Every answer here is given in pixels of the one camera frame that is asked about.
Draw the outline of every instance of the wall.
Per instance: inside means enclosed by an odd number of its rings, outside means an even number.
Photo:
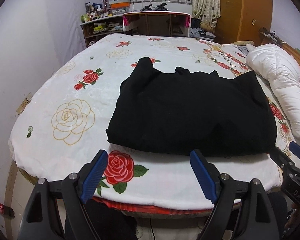
[[[81,15],[90,0],[45,0],[47,23],[60,65],[64,65],[86,48]]]
[[[6,0],[0,8],[0,202],[11,165],[16,109],[83,50],[79,26],[88,0]],[[0,215],[0,229],[5,233]]]
[[[300,13],[291,0],[273,0],[270,31],[293,48],[300,49]]]

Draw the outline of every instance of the curtain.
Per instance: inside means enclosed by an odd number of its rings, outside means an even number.
[[[192,16],[215,29],[220,17],[220,0],[192,0]]]

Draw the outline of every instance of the electrical outlet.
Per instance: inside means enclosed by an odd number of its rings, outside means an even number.
[[[23,100],[22,104],[20,106],[22,106],[23,108],[26,108],[27,104],[29,104],[28,99]]]
[[[23,112],[24,108],[22,106],[19,106],[17,109],[17,113],[18,115],[21,115],[21,113]]]
[[[30,101],[32,100],[32,94],[29,93],[29,94],[27,95],[26,99],[28,100],[28,102],[30,102]]]
[[[17,109],[18,115],[20,115],[23,112],[23,110],[26,108],[27,104],[29,104],[29,101],[28,101],[27,98],[25,98],[25,100],[23,100],[23,102],[21,103],[21,105]]]

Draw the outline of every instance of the white comforter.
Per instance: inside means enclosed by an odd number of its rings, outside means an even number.
[[[110,154],[109,164],[95,195],[178,210],[212,208],[188,156],[140,152],[107,142],[105,130],[120,84],[145,56],[166,73],[174,72],[176,66],[191,72],[217,70],[226,78],[250,71],[233,45],[193,38],[109,35],[60,68],[19,116],[9,140],[18,167],[49,181],[64,179],[90,162],[99,149],[105,149]],[[269,87],[259,81],[276,116],[276,144],[300,167],[300,161],[288,151],[292,140],[288,122]],[[234,179],[259,178],[266,190],[282,183],[282,174],[267,154],[208,161]]]

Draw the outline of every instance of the person's leg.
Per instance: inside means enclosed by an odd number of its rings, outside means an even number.
[[[279,236],[281,239],[283,236],[283,227],[284,227],[285,223],[287,222],[287,216],[288,216],[287,202],[286,202],[285,198],[277,192],[268,194],[268,198],[270,200],[272,209],[274,211],[274,216],[277,221],[277,226],[278,226],[278,230],[279,230]],[[239,213],[239,209],[234,210],[231,213],[229,223],[227,226],[228,230],[231,230],[231,231],[234,230],[234,226],[237,221],[238,213]]]
[[[285,198],[279,193],[270,193],[268,198],[271,202],[275,219],[277,220],[277,226],[279,230],[280,239],[283,237],[283,227],[287,222],[288,205]]]
[[[108,208],[92,199],[88,200],[84,207],[101,240],[137,240],[135,218],[126,217],[121,211]],[[65,235],[67,240],[75,240],[68,217]]]

